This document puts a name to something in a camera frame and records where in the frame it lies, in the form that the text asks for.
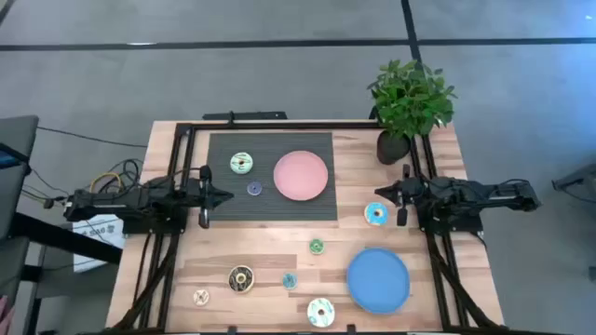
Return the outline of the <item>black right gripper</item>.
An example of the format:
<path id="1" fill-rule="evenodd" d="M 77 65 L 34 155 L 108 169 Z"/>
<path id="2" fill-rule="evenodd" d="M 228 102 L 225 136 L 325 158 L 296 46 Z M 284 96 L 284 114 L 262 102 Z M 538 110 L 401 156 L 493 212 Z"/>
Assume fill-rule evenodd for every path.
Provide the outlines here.
<path id="1" fill-rule="evenodd" d="M 398 210 L 397 225 L 405 226 L 408 219 L 407 205 L 413 205 L 415 198 L 422 193 L 422 182 L 411 176 L 411 167 L 405 164 L 402 168 L 402 179 L 393 184 L 374 190 L 374 193 L 388 200 L 395 206 L 401 203 Z"/>

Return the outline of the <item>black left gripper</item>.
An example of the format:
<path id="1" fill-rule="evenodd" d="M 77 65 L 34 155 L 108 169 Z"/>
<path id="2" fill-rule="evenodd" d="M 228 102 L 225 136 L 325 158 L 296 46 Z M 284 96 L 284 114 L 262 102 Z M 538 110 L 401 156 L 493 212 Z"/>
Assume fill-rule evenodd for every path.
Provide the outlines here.
<path id="1" fill-rule="evenodd" d="M 209 220 L 209 194 L 217 195 L 210 198 L 210 210 L 220 206 L 222 203 L 233 198 L 233 194 L 215 187 L 210 184 L 212 176 L 211 170 L 208 166 L 198 167 L 199 172 L 197 178 L 188 179 L 188 193 L 193 198 L 193 207 L 199 208 L 198 225 L 203 229 L 210 228 Z"/>

